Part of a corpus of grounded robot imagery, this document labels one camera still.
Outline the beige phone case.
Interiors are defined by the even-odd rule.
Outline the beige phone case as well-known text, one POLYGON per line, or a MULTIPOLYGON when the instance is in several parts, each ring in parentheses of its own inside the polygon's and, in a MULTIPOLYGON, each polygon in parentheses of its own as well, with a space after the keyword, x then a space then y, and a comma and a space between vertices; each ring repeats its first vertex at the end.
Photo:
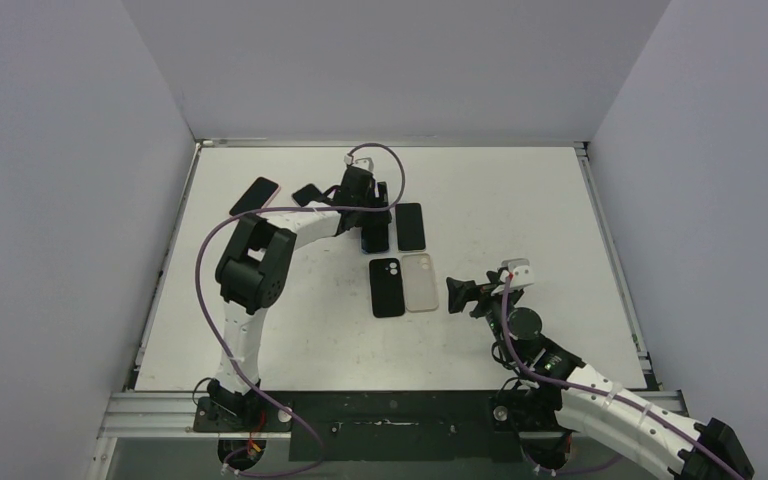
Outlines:
POLYGON ((436 310, 439 297, 431 256, 426 253, 405 255, 401 266, 406 310, 412 313, 436 310))

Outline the black smartphone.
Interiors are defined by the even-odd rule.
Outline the black smartphone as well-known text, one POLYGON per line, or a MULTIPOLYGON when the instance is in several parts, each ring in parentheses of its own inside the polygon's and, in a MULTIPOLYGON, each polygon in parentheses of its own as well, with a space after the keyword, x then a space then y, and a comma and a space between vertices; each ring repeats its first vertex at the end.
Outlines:
POLYGON ((426 249, 423 211, 420 203, 399 203, 395 208, 397 247, 400 252, 426 249))

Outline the black phone case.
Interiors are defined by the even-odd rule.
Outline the black phone case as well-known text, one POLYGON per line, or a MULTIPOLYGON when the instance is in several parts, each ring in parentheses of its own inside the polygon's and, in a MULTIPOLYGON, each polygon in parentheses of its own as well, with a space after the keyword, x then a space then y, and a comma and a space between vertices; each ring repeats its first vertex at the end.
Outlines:
POLYGON ((370 299, 375 318, 394 318, 405 314, 401 265, 396 258, 373 259, 368 264, 370 299))

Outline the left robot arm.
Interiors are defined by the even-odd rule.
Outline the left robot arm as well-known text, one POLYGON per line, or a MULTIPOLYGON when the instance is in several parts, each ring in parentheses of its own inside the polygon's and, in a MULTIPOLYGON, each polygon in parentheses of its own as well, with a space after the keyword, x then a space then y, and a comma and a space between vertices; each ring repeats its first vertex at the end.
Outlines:
POLYGON ((196 430, 251 431, 269 403, 258 393, 262 332, 268 309, 286 283, 296 250, 354 228, 390 221, 388 197, 369 158, 346 167, 341 182, 323 193, 304 194, 295 208, 260 215, 279 186, 257 178, 229 210, 236 227, 217 263, 225 321, 211 328, 222 358, 206 396, 197 402, 196 430))

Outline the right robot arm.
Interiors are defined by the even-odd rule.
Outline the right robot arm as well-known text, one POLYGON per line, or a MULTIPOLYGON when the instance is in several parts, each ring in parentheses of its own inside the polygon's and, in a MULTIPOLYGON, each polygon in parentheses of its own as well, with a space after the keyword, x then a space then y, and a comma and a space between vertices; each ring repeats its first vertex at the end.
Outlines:
POLYGON ((658 479, 751 479, 755 469, 735 430, 712 418, 706 422, 673 413, 566 350, 542 332, 536 311, 517 306, 525 274, 501 268, 487 282, 447 278, 449 313, 486 320, 499 363, 518 383, 509 398, 513 427, 530 422, 583 433, 633 461, 658 479))

